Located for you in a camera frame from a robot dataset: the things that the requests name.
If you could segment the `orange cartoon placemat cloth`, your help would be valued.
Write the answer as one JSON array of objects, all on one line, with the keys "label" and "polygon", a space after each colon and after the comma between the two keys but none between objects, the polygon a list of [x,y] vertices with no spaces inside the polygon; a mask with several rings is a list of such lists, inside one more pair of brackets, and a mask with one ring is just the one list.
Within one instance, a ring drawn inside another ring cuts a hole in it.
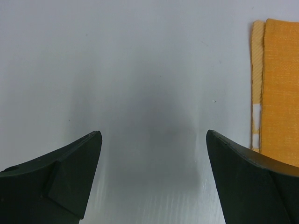
[{"label": "orange cartoon placemat cloth", "polygon": [[252,24],[251,149],[299,165],[299,24]]}]

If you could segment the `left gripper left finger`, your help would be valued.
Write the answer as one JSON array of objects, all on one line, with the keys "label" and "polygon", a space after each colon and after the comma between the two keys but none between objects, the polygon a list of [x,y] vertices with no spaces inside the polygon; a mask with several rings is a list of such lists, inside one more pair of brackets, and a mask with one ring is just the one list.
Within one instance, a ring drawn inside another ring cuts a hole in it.
[{"label": "left gripper left finger", "polygon": [[102,146],[100,131],[0,173],[2,224],[78,224]]}]

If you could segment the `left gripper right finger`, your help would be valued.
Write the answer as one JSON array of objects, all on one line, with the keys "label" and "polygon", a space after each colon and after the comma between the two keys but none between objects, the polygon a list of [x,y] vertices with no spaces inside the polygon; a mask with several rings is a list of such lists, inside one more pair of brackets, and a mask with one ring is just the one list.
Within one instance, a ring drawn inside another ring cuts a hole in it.
[{"label": "left gripper right finger", "polygon": [[227,224],[297,224],[299,169],[208,130],[208,156]]}]

